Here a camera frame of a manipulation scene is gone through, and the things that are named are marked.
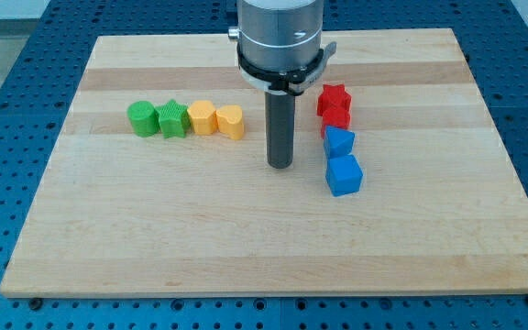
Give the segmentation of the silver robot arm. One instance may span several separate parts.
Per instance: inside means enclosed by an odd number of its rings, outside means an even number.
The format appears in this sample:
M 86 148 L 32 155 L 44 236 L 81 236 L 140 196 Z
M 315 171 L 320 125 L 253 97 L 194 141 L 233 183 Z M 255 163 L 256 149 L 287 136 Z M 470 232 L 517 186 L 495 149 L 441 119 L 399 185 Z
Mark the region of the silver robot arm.
M 236 42 L 242 77 L 276 96 L 299 96 L 325 71 L 336 43 L 321 46 L 323 0 L 238 0 Z

